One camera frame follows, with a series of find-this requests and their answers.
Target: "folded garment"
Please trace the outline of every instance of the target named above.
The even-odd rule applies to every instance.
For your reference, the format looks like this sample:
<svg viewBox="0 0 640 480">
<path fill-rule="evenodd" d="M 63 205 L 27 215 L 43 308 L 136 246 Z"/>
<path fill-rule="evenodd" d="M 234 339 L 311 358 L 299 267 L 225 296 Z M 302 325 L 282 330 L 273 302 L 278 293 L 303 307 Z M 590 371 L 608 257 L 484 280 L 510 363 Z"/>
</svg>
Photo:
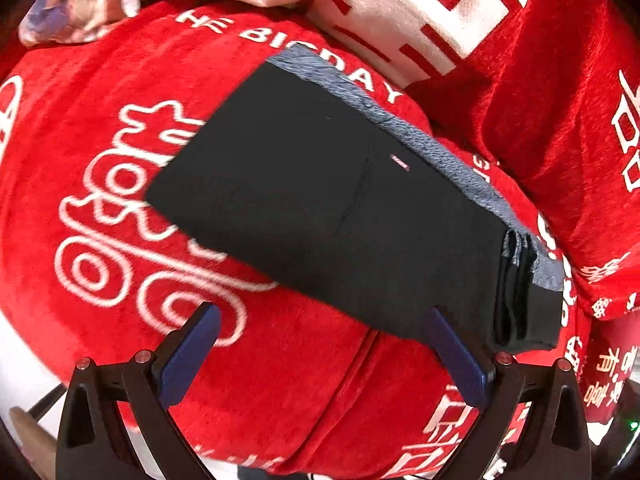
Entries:
<svg viewBox="0 0 640 480">
<path fill-rule="evenodd" d="M 562 265 L 484 178 L 305 47 L 245 81 L 146 199 L 376 329 L 422 340 L 439 305 L 494 350 L 558 342 Z"/>
</svg>

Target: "plastic bag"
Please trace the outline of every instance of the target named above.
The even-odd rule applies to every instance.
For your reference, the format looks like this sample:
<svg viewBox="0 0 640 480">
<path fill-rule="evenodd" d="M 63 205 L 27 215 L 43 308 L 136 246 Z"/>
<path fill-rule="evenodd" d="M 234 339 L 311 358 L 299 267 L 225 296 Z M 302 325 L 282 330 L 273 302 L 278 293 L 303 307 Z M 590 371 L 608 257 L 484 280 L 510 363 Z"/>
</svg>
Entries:
<svg viewBox="0 0 640 480">
<path fill-rule="evenodd" d="M 37 0 L 20 23 L 18 35 L 25 46 L 87 43 L 139 10 L 140 0 Z"/>
</svg>

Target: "red fabric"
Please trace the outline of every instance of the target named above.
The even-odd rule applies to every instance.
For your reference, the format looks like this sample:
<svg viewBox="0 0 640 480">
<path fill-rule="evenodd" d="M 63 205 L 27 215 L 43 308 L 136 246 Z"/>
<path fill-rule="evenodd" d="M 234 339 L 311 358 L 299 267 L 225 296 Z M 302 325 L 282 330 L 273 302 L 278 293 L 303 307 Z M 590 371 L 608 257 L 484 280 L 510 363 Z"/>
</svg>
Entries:
<svg viewBox="0 0 640 480">
<path fill-rule="evenodd" d="M 128 359 L 211 300 L 222 309 L 221 339 L 174 410 L 197 452 L 281 474 L 425 472 L 443 463 L 474 416 L 432 352 L 274 288 L 190 243 L 142 202 L 185 139 L 290 41 L 305 41 L 383 107 L 430 132 L 404 92 L 284 10 L 165 0 L 95 43 L 25 54 L 0 92 L 0 307 L 68 380 L 79 357 Z M 443 142 L 552 243 L 495 164 Z M 575 308 L 569 277 L 564 298 L 558 350 L 521 360 L 567 355 L 578 368 L 590 319 Z"/>
<path fill-rule="evenodd" d="M 567 253 L 590 316 L 634 308 L 640 45 L 609 0 L 243 1 L 299 4 L 443 136 L 500 161 Z"/>
<path fill-rule="evenodd" d="M 580 383 L 587 422 L 611 420 L 638 354 L 638 332 L 640 312 L 594 325 Z"/>
</svg>

